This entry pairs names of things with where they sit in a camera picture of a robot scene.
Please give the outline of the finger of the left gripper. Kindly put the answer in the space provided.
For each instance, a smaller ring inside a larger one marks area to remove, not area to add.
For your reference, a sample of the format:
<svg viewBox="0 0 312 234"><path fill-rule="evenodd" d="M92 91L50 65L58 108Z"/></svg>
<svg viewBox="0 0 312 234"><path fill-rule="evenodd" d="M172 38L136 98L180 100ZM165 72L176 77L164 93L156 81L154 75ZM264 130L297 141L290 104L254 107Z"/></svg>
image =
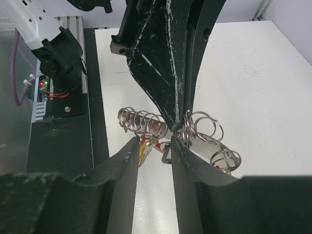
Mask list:
<svg viewBox="0 0 312 234"><path fill-rule="evenodd" d="M130 74L157 106L171 131L182 126L187 0L128 0L113 54L126 57Z"/></svg>
<svg viewBox="0 0 312 234"><path fill-rule="evenodd" d="M192 111L203 55L225 0L194 0L187 22L184 112Z"/></svg>

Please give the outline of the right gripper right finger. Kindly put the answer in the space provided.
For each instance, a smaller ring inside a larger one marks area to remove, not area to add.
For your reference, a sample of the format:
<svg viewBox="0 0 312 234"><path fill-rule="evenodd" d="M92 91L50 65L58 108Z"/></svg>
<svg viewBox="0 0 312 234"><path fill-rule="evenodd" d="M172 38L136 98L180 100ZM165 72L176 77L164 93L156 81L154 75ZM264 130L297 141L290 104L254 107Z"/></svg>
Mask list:
<svg viewBox="0 0 312 234"><path fill-rule="evenodd" d="M221 172L171 139L181 234L309 234L310 176L245 176Z"/></svg>

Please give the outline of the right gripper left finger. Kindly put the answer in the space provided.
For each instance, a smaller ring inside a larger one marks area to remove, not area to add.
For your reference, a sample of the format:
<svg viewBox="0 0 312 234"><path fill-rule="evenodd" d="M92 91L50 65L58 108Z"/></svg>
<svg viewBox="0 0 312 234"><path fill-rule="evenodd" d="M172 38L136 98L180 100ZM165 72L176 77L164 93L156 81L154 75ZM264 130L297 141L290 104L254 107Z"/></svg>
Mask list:
<svg viewBox="0 0 312 234"><path fill-rule="evenodd" d="M132 231L139 140L75 179L60 173L0 177L3 234L129 234Z"/></svg>

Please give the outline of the black key tag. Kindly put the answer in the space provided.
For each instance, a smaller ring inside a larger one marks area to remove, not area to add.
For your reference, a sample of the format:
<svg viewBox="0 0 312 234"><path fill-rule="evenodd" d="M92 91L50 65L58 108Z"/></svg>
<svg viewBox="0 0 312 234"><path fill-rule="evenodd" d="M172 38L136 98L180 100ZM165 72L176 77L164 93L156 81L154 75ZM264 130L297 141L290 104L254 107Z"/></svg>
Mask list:
<svg viewBox="0 0 312 234"><path fill-rule="evenodd" d="M171 160L171 144L165 144L164 146L164 152L161 158L162 163L164 164L172 164Z"/></svg>

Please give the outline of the red handled key organizer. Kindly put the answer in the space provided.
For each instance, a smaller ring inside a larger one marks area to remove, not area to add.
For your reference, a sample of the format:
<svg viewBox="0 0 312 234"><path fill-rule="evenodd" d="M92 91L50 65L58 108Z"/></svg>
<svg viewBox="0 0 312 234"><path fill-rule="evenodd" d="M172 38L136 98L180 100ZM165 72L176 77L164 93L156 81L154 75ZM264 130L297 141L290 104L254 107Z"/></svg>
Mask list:
<svg viewBox="0 0 312 234"><path fill-rule="evenodd" d="M132 132L139 137L140 146L153 139L153 149L162 154L165 144L171 144L171 138L176 137L191 152L224 173L231 174L241 165L240 154L222 143L222 125L206 112L187 111L184 125L175 132L169 130L161 115L144 110L135 111L132 107L120 109L117 120L125 132Z"/></svg>

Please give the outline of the yellow key tag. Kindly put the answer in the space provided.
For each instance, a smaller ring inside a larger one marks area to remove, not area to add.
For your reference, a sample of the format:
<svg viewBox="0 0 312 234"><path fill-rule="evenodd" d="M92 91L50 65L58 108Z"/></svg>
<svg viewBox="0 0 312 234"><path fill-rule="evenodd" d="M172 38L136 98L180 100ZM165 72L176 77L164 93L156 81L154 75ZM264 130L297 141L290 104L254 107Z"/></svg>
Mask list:
<svg viewBox="0 0 312 234"><path fill-rule="evenodd" d="M148 141L146 141L139 150L139 167L141 167L143 165L143 163L145 162L145 159L147 158L147 156L149 155L149 153L151 152L151 150L154 148L155 143L153 139L149 139Z"/></svg>

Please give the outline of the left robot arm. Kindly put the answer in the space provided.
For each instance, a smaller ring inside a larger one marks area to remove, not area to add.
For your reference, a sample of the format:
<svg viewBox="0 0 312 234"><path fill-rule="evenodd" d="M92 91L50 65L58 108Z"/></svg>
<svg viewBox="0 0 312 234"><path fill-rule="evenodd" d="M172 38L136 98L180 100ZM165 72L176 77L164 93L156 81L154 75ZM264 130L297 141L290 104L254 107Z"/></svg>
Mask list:
<svg viewBox="0 0 312 234"><path fill-rule="evenodd" d="M130 74L156 105L170 131L181 129L194 106L195 86L207 42L223 0L128 0L112 53L126 57ZM82 47L69 29L34 0L3 0L5 11L41 72L61 90L79 80Z"/></svg>

